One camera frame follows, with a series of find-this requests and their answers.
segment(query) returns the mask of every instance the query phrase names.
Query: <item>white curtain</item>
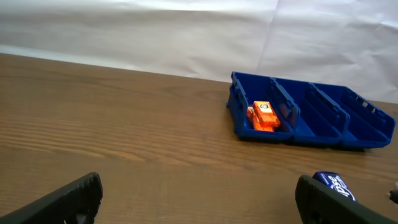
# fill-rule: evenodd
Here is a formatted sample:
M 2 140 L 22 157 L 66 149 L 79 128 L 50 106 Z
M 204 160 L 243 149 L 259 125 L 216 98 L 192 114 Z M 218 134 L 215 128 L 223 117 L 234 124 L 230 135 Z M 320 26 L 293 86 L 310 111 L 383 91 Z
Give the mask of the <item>white curtain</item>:
M 230 82 L 347 85 L 398 103 L 393 0 L 13 0 L 0 52 Z

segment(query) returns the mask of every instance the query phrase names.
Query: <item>orange package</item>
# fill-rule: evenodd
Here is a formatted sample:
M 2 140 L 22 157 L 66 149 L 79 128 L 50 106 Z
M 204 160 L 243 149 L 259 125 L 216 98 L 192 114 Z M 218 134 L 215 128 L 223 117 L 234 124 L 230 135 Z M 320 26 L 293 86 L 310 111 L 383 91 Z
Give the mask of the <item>orange package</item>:
M 248 116 L 250 122 L 253 124 L 253 128 L 255 130 L 272 131 L 272 132 L 274 132 L 274 128 L 272 128 L 272 127 L 263 127 L 263 126 L 261 126 L 259 118 L 256 116 L 253 107 L 251 107 L 251 106 L 248 107 L 247 116 Z
M 279 127 L 280 121 L 268 101 L 255 101 L 254 114 L 257 115 L 262 127 Z

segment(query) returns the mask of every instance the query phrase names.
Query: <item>brown tabletop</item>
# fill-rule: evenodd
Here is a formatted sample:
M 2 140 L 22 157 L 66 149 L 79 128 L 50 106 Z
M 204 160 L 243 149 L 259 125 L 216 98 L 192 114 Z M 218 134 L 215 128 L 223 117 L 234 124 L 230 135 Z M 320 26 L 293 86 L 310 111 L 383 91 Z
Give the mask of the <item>brown tabletop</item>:
M 239 141 L 228 87 L 0 55 L 0 216 L 96 171 L 96 223 L 301 223 L 298 178 L 329 170 L 398 221 L 396 134 L 366 152 Z

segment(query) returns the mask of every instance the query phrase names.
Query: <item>wood grain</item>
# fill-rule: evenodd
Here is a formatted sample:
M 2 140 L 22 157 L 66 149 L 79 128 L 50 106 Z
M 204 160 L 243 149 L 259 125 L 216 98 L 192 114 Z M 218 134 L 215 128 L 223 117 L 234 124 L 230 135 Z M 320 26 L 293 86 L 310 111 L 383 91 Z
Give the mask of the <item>wood grain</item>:
M 228 86 L 1 55 L 0 215 L 97 171 L 96 223 L 301 223 L 299 176 L 330 170 L 398 221 L 397 134 L 366 152 L 238 141 Z

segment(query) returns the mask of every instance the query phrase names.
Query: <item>blue plastic bin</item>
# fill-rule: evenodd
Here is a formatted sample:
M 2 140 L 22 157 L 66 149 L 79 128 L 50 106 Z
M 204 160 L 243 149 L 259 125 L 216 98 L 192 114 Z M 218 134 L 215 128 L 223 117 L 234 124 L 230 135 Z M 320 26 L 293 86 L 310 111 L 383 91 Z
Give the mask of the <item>blue plastic bin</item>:
M 233 72 L 228 107 L 241 139 L 343 147 L 383 147 L 395 120 L 344 86 Z M 269 101 L 280 119 L 274 132 L 257 131 L 246 117 L 254 101 Z

